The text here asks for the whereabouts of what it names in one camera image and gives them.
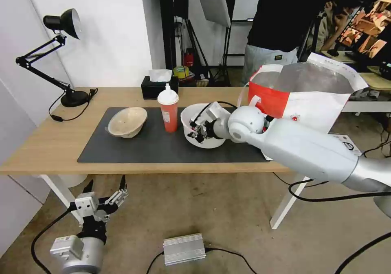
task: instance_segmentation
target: lamp shade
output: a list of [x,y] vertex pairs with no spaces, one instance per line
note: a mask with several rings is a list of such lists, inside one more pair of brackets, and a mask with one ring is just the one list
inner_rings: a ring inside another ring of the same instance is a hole
[[44,16],[44,25],[51,30],[65,31],[72,37],[80,39],[81,24],[76,9],[68,9],[61,16]]

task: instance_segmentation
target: silver robotic arm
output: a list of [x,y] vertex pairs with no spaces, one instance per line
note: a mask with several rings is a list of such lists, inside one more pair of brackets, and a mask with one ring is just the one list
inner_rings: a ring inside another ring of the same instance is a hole
[[[206,108],[194,122],[193,137],[199,140],[216,137],[247,142],[312,179],[339,182],[362,192],[391,191],[391,161],[357,157],[335,137],[295,121],[273,119],[267,127],[264,114],[256,107],[242,106],[232,114],[219,111],[223,108],[217,102],[210,107],[212,111]],[[374,201],[391,218],[391,197],[375,197]]]
[[91,181],[71,204],[83,217],[83,228],[77,235],[55,239],[50,253],[62,265],[62,273],[97,274],[102,268],[106,223],[128,196],[125,176],[120,188],[111,197],[97,198]]

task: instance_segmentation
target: wooden table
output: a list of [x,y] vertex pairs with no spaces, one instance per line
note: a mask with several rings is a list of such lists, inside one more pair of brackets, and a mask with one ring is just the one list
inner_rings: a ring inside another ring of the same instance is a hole
[[[345,64],[352,64],[355,61],[346,56],[346,51],[338,51],[338,56],[331,56],[327,51],[322,51],[322,54],[335,61]],[[391,81],[380,76],[379,68],[369,66],[368,69],[372,72],[360,72],[360,76],[365,80],[372,90],[381,92],[391,91]],[[348,101],[342,112],[391,112],[391,101]]]
[[[180,88],[179,107],[195,103],[227,101],[236,104],[242,88]],[[288,172],[277,162],[261,163],[78,163],[90,136],[109,107],[158,107],[156,100],[144,100],[140,88],[99,88],[86,111],[74,121],[57,122],[48,117],[27,141],[0,167],[0,174],[32,174],[42,177],[65,206],[75,197],[58,175],[65,174],[129,174],[129,173],[238,173]],[[66,108],[60,105],[53,114],[71,118],[84,106]],[[295,198],[286,196],[271,221],[277,228]],[[73,212],[77,220],[82,218]]]

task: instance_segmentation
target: gray pants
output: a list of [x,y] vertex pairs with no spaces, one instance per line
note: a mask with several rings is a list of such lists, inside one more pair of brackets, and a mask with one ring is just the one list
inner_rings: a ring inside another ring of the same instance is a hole
[[244,51],[244,68],[242,75],[242,85],[248,83],[253,74],[255,74],[262,65],[282,64],[288,65],[297,62],[297,49],[290,52],[280,50],[270,50],[246,45]]

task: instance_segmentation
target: black shirt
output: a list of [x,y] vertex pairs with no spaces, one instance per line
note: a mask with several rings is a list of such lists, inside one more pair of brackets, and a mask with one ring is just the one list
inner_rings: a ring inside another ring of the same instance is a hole
[[300,46],[304,34],[330,0],[259,0],[248,44],[289,52]]

